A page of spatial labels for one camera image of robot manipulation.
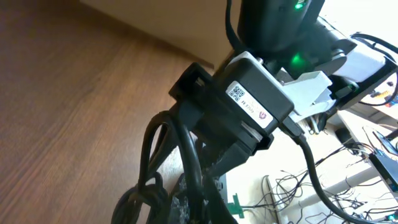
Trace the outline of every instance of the red logo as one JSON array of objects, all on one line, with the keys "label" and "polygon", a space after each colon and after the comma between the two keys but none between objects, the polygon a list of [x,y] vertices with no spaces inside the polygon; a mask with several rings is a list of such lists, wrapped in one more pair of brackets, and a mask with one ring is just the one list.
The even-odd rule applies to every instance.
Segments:
[{"label": "red logo", "polygon": [[265,119],[267,117],[267,114],[263,111],[260,111],[260,119]]}]

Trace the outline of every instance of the green clamp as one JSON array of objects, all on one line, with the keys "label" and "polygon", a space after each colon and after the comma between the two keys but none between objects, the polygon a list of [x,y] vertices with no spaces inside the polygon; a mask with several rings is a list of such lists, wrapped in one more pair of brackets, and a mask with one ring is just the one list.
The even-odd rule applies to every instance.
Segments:
[{"label": "green clamp", "polygon": [[241,205],[239,204],[238,195],[235,194],[233,196],[233,198],[234,198],[234,202],[233,203],[228,203],[226,205],[227,208],[228,208],[228,211],[232,215],[239,215],[239,218],[244,218],[243,209],[242,209]]}]

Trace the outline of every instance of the wood grain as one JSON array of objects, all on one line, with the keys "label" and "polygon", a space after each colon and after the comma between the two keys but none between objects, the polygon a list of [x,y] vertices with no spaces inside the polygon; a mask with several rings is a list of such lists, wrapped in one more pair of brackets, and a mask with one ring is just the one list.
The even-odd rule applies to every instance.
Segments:
[{"label": "wood grain", "polygon": [[76,1],[26,2],[0,4],[0,223],[110,223],[195,59]]}]

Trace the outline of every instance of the white label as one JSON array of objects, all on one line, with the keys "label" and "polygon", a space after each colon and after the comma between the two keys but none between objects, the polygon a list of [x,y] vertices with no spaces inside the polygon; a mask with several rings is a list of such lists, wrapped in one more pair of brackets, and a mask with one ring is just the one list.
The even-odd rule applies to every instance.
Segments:
[{"label": "white label", "polygon": [[237,81],[233,81],[225,92],[263,129],[274,119]]}]

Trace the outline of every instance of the qr code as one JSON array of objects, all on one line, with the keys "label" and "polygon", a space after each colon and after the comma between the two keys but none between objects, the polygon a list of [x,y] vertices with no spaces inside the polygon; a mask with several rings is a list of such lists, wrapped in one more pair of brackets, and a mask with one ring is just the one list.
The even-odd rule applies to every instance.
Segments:
[{"label": "qr code", "polygon": [[229,95],[234,99],[236,102],[238,102],[241,97],[244,95],[244,91],[240,89],[238,86],[235,86],[230,92]]}]

